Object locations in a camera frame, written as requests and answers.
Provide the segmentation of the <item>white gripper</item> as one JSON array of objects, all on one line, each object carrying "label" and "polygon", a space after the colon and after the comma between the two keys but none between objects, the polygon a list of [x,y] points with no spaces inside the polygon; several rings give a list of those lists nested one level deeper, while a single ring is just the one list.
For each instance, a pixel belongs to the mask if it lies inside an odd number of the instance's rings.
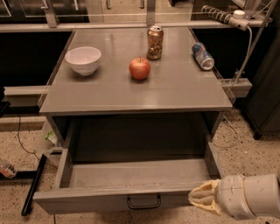
[{"label": "white gripper", "polygon": [[208,180],[189,193],[189,202],[211,214],[222,215],[223,211],[236,220],[254,219],[246,201],[244,179],[242,175],[230,175],[222,180]]}]

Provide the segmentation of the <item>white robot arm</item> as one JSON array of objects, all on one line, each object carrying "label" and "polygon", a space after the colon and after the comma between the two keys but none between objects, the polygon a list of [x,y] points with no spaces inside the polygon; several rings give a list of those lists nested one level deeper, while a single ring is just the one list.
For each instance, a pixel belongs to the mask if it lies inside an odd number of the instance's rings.
[{"label": "white robot arm", "polygon": [[217,215],[236,220],[260,216],[280,218],[280,184],[276,174],[211,179],[188,194],[189,202]]}]

